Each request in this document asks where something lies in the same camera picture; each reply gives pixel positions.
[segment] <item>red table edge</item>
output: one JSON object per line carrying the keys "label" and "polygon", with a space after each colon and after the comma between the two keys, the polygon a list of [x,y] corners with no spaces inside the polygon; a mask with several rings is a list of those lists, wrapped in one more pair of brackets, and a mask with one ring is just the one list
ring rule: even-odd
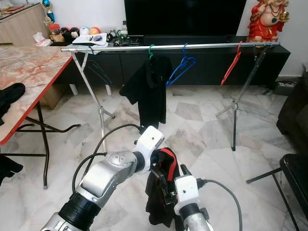
{"label": "red table edge", "polygon": [[24,119],[27,117],[27,115],[31,112],[31,110],[35,107],[35,105],[41,100],[45,92],[52,86],[52,84],[55,82],[55,80],[59,77],[59,75],[63,72],[63,70],[71,62],[72,59],[73,58],[70,57],[66,61],[66,63],[62,66],[62,68],[58,71],[58,73],[54,76],[54,78],[49,82],[49,84],[46,85],[45,89],[41,92],[41,94],[34,100],[34,102],[31,104],[28,110],[25,111],[23,116],[19,119],[19,121],[15,124],[15,126],[11,129],[11,131],[7,134],[7,136],[2,141],[0,141],[0,145],[4,145],[12,137],[12,135],[19,128],[19,126],[24,121]]}

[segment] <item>white wall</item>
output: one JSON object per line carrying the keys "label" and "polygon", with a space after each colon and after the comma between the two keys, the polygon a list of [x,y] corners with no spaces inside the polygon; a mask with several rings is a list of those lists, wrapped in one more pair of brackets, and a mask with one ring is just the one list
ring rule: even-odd
{"label": "white wall", "polygon": [[[97,26],[102,31],[121,28],[125,20],[124,0],[50,0],[53,3],[56,22],[61,26]],[[11,0],[24,4],[25,0]],[[247,36],[251,9],[257,0],[247,0],[238,36]],[[308,62],[308,0],[290,0],[286,8],[291,20],[279,33],[279,41],[292,54],[280,76],[297,77],[303,72],[302,63]]]}
{"label": "white wall", "polygon": [[[238,36],[247,36],[251,9],[256,4],[257,0],[247,0]],[[278,32],[278,37],[280,43],[292,54],[279,76],[302,76],[302,63],[308,62],[308,0],[290,0],[286,11],[290,12],[291,19],[284,25],[283,32]]]}

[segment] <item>marble floor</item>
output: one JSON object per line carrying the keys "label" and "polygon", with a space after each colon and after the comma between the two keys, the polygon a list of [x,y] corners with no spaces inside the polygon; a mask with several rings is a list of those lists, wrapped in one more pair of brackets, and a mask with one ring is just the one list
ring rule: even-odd
{"label": "marble floor", "polygon": [[[43,158],[12,157],[24,169],[0,187],[0,231],[38,231],[49,217],[59,211],[71,194],[71,180],[80,161],[93,153],[100,139],[97,109],[87,89],[79,95],[68,92],[54,110],[43,109],[45,122],[58,128],[74,123],[82,126],[65,134],[49,133],[51,150],[49,188],[43,190]],[[218,118],[215,113],[230,104],[239,87],[173,86],[167,90],[167,123],[160,125],[165,135],[162,147],[170,147],[196,176],[218,180],[237,196],[242,207],[244,231],[293,231],[294,227],[271,177],[247,185],[251,177],[279,165],[287,153],[295,153],[288,138],[275,126],[285,96],[265,94],[262,87],[251,86],[239,104],[237,149],[232,152],[232,113]],[[116,115],[105,117],[106,130],[126,123],[139,123],[138,106],[113,89],[107,96],[104,87],[95,89],[106,110]],[[35,111],[31,116],[37,117]],[[126,128],[107,139],[108,151],[132,150],[139,137],[135,128]],[[1,147],[2,152],[42,153],[40,134],[15,133]],[[302,231],[308,223],[284,175],[277,174]],[[145,212],[144,192],[147,175],[136,175],[119,185],[102,209],[91,231],[167,231],[152,226]],[[210,215],[216,231],[238,230],[234,201],[222,188],[207,184],[200,190],[202,206]]]}

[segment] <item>marble table top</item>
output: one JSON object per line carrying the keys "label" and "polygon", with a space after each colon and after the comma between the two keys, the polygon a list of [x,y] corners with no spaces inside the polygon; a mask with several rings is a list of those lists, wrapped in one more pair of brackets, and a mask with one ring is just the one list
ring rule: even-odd
{"label": "marble table top", "polygon": [[0,145],[14,134],[26,116],[43,97],[71,61],[70,53],[61,47],[9,47],[0,49],[0,89],[13,83],[26,86],[24,95],[11,104],[2,117]]}

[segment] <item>red hanger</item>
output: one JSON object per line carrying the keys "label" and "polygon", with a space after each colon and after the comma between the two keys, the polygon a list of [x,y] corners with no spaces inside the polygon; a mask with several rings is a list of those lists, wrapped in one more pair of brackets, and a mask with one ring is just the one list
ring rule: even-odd
{"label": "red hanger", "polygon": [[229,67],[229,69],[227,70],[227,73],[225,74],[225,77],[223,78],[223,80],[221,81],[221,86],[225,84],[228,76],[230,75],[231,71],[233,70],[233,68],[235,67],[235,65],[237,64],[237,61],[239,61],[240,57],[241,57],[241,54],[242,52],[240,51],[240,47],[241,47],[241,44],[243,42],[241,41],[239,46],[237,47],[237,54],[233,60],[233,63],[231,64],[231,66]]}

